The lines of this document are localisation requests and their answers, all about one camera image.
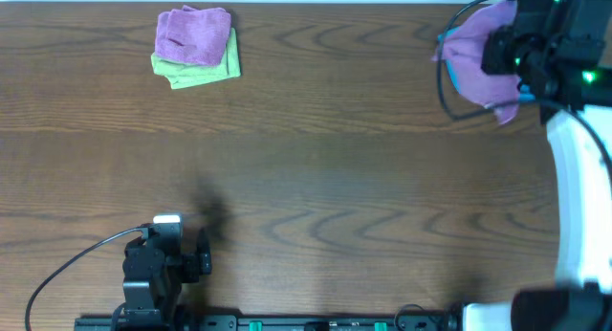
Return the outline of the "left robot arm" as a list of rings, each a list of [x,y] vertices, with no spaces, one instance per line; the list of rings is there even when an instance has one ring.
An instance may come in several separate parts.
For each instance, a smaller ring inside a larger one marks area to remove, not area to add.
[[[195,250],[182,251],[183,231],[174,226],[146,228],[125,246],[123,320],[114,314],[113,330],[197,330],[200,322],[178,303],[185,284],[211,273],[208,235],[198,231]]]

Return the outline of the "purple microfiber cloth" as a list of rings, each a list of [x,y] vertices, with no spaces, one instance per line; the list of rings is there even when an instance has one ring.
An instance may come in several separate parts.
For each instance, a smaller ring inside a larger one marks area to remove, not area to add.
[[[457,19],[478,5],[473,1],[455,13],[438,36],[438,47],[433,61],[436,62],[438,97],[443,110],[454,121],[466,121],[494,114],[499,123],[511,121],[518,112],[517,90],[519,77],[510,75],[487,75],[481,68],[485,44],[489,34],[513,23],[516,15],[515,1],[501,1],[474,12],[465,22],[456,26]],[[480,105],[478,111],[465,114],[454,113],[444,96],[442,69],[448,68],[450,81],[460,96]]]

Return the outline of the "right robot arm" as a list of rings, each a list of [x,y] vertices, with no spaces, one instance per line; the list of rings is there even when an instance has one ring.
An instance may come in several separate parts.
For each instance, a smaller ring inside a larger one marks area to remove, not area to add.
[[[555,110],[545,120],[557,170],[560,236],[556,282],[510,302],[469,303],[459,330],[608,330],[611,327],[611,72],[596,34],[515,35],[500,27],[493,62]]]

